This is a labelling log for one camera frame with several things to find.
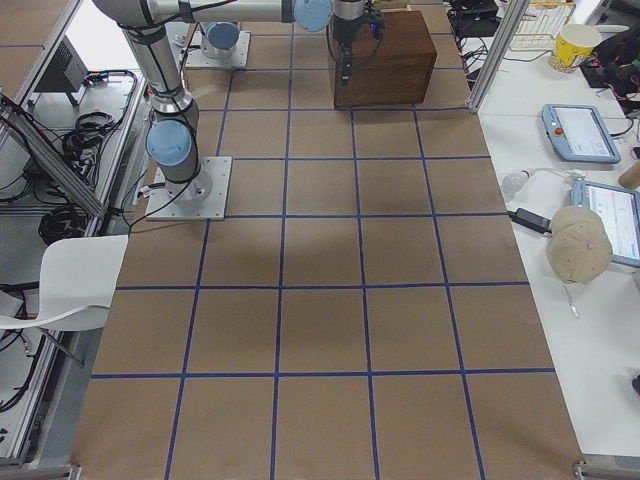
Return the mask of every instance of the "wire basket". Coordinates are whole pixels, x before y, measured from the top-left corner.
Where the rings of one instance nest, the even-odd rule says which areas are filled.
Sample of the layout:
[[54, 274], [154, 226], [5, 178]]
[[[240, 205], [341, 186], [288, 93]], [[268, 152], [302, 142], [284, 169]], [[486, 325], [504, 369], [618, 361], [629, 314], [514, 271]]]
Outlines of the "wire basket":
[[513, 36], [510, 49], [516, 52], [552, 50], [556, 37], [575, 8], [573, 2], [531, 2]]

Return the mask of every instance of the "wooden box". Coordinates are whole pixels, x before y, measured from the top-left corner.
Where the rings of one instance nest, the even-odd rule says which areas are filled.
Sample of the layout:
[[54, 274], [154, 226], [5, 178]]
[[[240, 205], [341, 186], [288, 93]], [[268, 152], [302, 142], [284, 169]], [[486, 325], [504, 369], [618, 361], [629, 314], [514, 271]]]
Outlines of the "wooden box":
[[[341, 66], [336, 64], [333, 84], [335, 108], [367, 105], [421, 103], [436, 62], [436, 48], [421, 12], [385, 13], [385, 35], [373, 56], [378, 40], [370, 27], [353, 44], [353, 74], [347, 85], [340, 83]], [[338, 47], [332, 42], [338, 58]]]

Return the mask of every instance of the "tablet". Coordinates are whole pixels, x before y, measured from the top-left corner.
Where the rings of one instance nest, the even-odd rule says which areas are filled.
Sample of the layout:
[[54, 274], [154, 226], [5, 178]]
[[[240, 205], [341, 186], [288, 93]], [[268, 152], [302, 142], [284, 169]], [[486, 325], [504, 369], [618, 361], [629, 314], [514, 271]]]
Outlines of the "tablet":
[[596, 107], [547, 104], [542, 121], [562, 160], [618, 163], [622, 158]]
[[571, 204], [589, 207], [602, 218], [613, 247], [613, 261], [640, 267], [640, 193], [627, 188], [578, 180]]

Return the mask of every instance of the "paper cup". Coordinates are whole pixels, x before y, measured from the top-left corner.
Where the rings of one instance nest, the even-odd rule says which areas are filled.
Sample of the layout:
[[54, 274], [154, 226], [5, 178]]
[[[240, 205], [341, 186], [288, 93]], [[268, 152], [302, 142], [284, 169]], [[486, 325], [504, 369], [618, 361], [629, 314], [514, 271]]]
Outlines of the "paper cup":
[[589, 25], [565, 25], [556, 38], [549, 65], [560, 72], [571, 73], [591, 55], [601, 41], [600, 32]]

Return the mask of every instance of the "light bulb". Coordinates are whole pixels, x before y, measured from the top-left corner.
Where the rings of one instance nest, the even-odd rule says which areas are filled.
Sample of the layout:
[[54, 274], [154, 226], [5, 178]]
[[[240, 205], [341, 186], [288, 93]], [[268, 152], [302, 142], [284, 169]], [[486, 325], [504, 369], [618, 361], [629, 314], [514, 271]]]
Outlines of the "light bulb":
[[529, 172], [525, 170], [510, 173], [502, 179], [502, 191], [507, 195], [519, 192], [527, 180], [529, 180]]

